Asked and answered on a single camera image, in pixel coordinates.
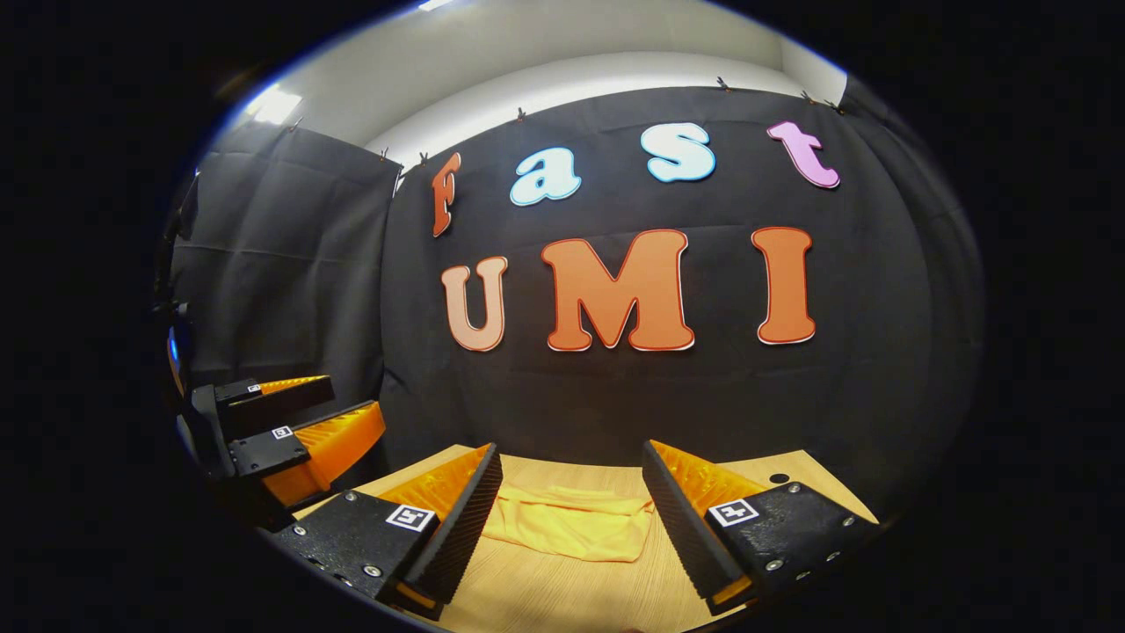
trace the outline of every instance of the black fabric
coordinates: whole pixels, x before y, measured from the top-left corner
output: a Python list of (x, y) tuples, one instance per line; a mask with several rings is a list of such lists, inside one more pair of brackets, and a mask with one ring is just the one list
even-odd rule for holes
[(194, 385), (328, 374), (327, 409), (377, 398), (381, 246), (400, 169), (300, 127), (250, 121), (216, 141), (173, 256)]
[(183, 196), (183, 202), (179, 208), (179, 227), (176, 234), (184, 239), (191, 238), (191, 228), (196, 225), (196, 215), (199, 214), (199, 177), (191, 179), (188, 192)]
[[(821, 141), (818, 155), (839, 172), (838, 188), (809, 183), (766, 135), (783, 120)], [(704, 180), (665, 183), (647, 170), (641, 132), (678, 121), (710, 135), (717, 166)], [(382, 275), (379, 399), (392, 467), (451, 443), (613, 465), (637, 465), (649, 438), (712, 461), (803, 449), (881, 514), (960, 423), (980, 342), (979, 319), (965, 314), (979, 315), (981, 297), (975, 245), (948, 184), (915, 141), (881, 130), (885, 141), (873, 142), (871, 128), (864, 116), (783, 94), (662, 88), (532, 112), (412, 169), (392, 205)], [(574, 152), (580, 188), (515, 206), (515, 165), (551, 146)], [(454, 151), (462, 166), (452, 224), (434, 238), (431, 180)], [(750, 234), (772, 225), (812, 236), (806, 261), (817, 333), (803, 344), (756, 337), (767, 288)], [(648, 228), (688, 237), (682, 289), (694, 347), (632, 350), (634, 310), (614, 350), (595, 336), (587, 352), (550, 351), (554, 275), (542, 247), (586, 238), (616, 274)], [(506, 327), (500, 346), (482, 354), (453, 341), (440, 274), (475, 270), (492, 255), (508, 259)], [(470, 323), (480, 327), (475, 272), (467, 291)]]

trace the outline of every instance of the pink letter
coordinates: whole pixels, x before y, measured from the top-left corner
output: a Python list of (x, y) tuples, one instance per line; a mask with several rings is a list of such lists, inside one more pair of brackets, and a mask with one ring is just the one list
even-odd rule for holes
[(811, 134), (801, 132), (795, 123), (785, 120), (766, 129), (766, 134), (775, 141), (781, 141), (793, 159), (793, 165), (804, 175), (804, 179), (817, 187), (835, 189), (840, 183), (840, 177), (835, 169), (825, 169), (817, 159), (812, 147), (820, 148), (820, 141)]

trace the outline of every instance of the light blue letter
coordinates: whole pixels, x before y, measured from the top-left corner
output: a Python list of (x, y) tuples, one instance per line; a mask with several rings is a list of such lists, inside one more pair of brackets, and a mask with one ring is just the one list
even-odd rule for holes
[(521, 175), (512, 184), (512, 204), (528, 206), (543, 198), (560, 200), (578, 190), (582, 178), (574, 174), (574, 153), (566, 147), (550, 147), (523, 159), (515, 168)]
[(703, 144), (710, 139), (694, 123), (665, 123), (641, 133), (640, 146), (660, 156), (648, 161), (648, 171), (657, 180), (699, 180), (714, 171), (714, 154)]

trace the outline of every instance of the ceiling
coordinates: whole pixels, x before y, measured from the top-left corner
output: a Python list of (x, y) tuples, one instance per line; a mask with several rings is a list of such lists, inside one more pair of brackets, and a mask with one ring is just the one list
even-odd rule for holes
[(289, 120), (364, 145), (414, 112), (529, 66), (602, 53), (698, 53), (781, 70), (781, 37), (700, 0), (454, 0), (363, 29), (281, 78)]

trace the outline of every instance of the blue light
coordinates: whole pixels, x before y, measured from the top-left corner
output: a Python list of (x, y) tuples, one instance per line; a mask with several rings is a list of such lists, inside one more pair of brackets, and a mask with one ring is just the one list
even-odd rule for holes
[(168, 329), (168, 345), (172, 351), (172, 364), (176, 365), (176, 371), (180, 371), (180, 350), (176, 346), (176, 329)]

